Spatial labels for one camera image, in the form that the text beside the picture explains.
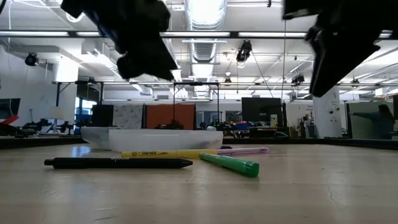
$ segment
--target green marker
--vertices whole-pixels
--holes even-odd
[[[260,165],[252,161],[208,153],[201,153],[200,159],[225,168],[229,168],[248,177],[257,177],[259,175]]]

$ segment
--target table surface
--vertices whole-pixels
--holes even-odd
[[[196,160],[178,170],[43,165],[118,155],[89,145],[2,150],[0,223],[398,223],[398,152],[267,147],[244,157],[260,163],[255,179]]]

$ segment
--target pen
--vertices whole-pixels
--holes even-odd
[[[229,168],[230,170],[239,172],[240,174],[248,177],[257,177],[259,175],[260,165],[252,161],[207,153],[201,153],[200,159],[225,168]]]
[[[74,158],[56,157],[46,159],[44,165],[54,169],[87,169],[87,168],[118,168],[118,169],[178,169],[192,165],[186,159],[130,159],[130,158]]]
[[[237,154],[254,154],[266,153],[268,148],[257,147],[247,149],[187,149],[187,150],[170,150],[170,151],[149,151],[149,152],[122,152],[122,158],[184,158],[199,159],[201,153],[214,155],[237,155]]]

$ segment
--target ceiling duct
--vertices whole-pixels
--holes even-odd
[[[226,0],[184,0],[185,18],[188,30],[214,31],[222,30],[227,1]],[[194,77],[207,78],[213,74],[217,51],[216,43],[191,43],[190,58]],[[208,86],[196,86],[196,96],[206,96]]]

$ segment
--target black pen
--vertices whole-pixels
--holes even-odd
[[[75,158],[46,159],[44,165],[54,169],[179,169],[192,165],[186,159]]]

